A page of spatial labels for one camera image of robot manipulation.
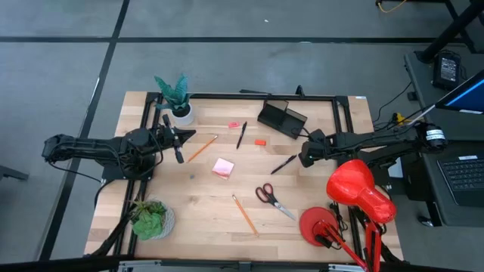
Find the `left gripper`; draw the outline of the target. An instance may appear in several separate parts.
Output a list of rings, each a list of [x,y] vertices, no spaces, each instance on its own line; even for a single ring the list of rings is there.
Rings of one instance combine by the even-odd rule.
[[[184,158],[180,148],[195,134],[195,130],[175,129],[171,126],[167,114],[162,115],[163,124],[160,126],[159,136],[161,138],[161,150],[172,148],[175,151],[175,158],[179,164],[184,163]]]

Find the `orange pencil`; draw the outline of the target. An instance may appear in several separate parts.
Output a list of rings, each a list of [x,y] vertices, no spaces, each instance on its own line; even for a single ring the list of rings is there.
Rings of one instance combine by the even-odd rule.
[[[214,135],[212,139],[210,139],[208,142],[206,142],[197,152],[192,154],[187,162],[191,162],[194,160],[200,153],[202,153],[211,143],[213,143],[216,139],[218,138],[218,135]]]
[[[239,210],[240,210],[241,214],[243,215],[244,219],[246,220],[246,222],[249,224],[249,226],[250,226],[252,232],[254,233],[254,235],[257,236],[257,237],[259,237],[258,230],[256,229],[255,225],[253,224],[253,222],[251,221],[250,217],[246,213],[244,207],[239,202],[238,198],[234,194],[232,194],[232,199],[234,200],[235,204],[239,208]]]

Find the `black pen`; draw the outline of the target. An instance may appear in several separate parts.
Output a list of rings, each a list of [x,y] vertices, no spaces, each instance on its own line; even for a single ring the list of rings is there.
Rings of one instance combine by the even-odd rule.
[[[241,133],[240,133],[240,137],[238,138],[238,141],[237,141],[236,149],[239,149],[239,147],[241,145],[241,141],[243,140],[243,137],[244,137],[244,133],[246,131],[246,128],[247,128],[247,121],[242,126]]]
[[[287,164],[289,164],[290,162],[292,162],[293,160],[295,160],[296,157],[297,157],[297,155],[292,155],[289,159],[287,159],[282,164],[280,164],[279,166],[277,166],[274,170],[272,170],[271,173],[270,173],[270,175],[273,175],[276,172],[278,172],[279,170],[281,170],[284,166],[286,166]]]

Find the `red and black scissors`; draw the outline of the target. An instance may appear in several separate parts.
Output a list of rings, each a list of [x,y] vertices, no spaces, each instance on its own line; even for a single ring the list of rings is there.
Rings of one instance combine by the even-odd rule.
[[[292,220],[296,220],[296,216],[289,210],[283,207],[274,195],[273,186],[269,183],[263,184],[261,187],[256,188],[256,195],[261,202],[271,204],[279,211],[283,212],[287,217]]]

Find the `black mesh desk organizer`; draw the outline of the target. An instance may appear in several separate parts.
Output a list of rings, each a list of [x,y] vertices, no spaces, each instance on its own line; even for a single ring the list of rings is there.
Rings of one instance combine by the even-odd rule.
[[[288,108],[286,100],[265,100],[257,120],[286,136],[297,139],[307,117]]]

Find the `snake plant in white pot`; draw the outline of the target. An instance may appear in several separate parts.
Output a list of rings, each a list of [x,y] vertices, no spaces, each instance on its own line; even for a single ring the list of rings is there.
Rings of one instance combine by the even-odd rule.
[[[194,121],[194,110],[189,102],[191,95],[188,93],[188,77],[181,74],[174,87],[159,76],[154,76],[154,80],[166,101],[157,102],[156,108],[169,110],[177,125],[190,125]]]

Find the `pink sticky note pad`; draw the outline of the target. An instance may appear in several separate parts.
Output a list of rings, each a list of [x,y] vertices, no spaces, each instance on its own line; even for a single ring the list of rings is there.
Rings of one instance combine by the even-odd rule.
[[[234,163],[226,159],[218,158],[212,168],[212,173],[218,177],[228,180],[234,168]]]

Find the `red desk lamp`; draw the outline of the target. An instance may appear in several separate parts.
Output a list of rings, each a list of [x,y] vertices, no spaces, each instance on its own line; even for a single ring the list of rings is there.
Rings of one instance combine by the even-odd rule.
[[[364,223],[365,259],[358,257],[343,241],[338,232],[336,216],[328,209],[312,207],[303,212],[299,219],[302,237],[313,246],[330,248],[333,243],[337,243],[364,272],[380,272],[383,245],[377,225],[389,223],[395,218],[395,205],[375,188],[371,170],[360,159],[339,166],[328,179],[326,191],[333,201],[356,206],[369,217]]]

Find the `succulent in patterned pot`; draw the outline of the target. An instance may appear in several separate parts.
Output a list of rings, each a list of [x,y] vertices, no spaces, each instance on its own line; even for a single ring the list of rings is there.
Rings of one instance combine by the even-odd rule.
[[[175,226],[171,207],[156,199],[136,200],[132,204],[129,219],[140,240],[158,240],[170,235]]]

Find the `dark grey side desk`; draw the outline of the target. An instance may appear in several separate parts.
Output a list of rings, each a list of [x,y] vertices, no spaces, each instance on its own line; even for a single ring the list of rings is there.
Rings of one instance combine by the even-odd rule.
[[[415,53],[405,55],[404,60],[421,107],[430,106],[446,95],[446,91],[431,84],[432,65],[420,62]],[[484,114],[434,109],[427,113],[424,119],[441,127],[449,140],[443,152],[420,156],[420,163],[426,168],[427,182],[432,194],[429,206],[436,208],[436,214],[431,216],[434,225],[484,227],[484,207],[458,205],[438,165],[439,160],[448,157],[458,159],[460,156],[484,155]]]

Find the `black power adapter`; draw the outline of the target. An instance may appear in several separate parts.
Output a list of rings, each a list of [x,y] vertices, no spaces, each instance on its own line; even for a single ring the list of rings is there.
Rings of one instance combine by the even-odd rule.
[[[453,51],[440,51],[434,58],[433,86],[451,91],[458,86],[460,76],[461,56]]]

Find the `computer monitor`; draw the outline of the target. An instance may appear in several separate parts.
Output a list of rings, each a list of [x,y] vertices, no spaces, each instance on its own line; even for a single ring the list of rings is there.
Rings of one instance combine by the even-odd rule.
[[[435,103],[437,109],[484,114],[484,70],[460,84]]]

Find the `grey floor stand foot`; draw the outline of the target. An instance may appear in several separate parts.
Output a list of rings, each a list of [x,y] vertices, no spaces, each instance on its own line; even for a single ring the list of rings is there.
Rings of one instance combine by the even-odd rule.
[[[15,169],[0,165],[0,181],[3,178],[15,178],[17,180],[26,181],[29,175],[23,172],[19,172]]]

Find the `black crossbar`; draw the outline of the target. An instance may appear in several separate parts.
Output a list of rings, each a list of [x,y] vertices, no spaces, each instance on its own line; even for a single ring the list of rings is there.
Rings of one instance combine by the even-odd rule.
[[[365,272],[356,264],[280,262],[280,261],[207,261],[207,260],[135,260],[130,255],[88,256],[47,261],[0,264],[0,272],[99,272],[138,267],[218,267],[250,272],[254,268],[322,270],[324,272]]]

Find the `black background desk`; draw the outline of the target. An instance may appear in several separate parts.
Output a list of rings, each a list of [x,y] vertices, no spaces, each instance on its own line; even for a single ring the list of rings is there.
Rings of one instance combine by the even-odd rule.
[[[484,11],[484,0],[472,0],[470,5],[424,51],[417,52],[417,59],[429,63],[457,34]]]

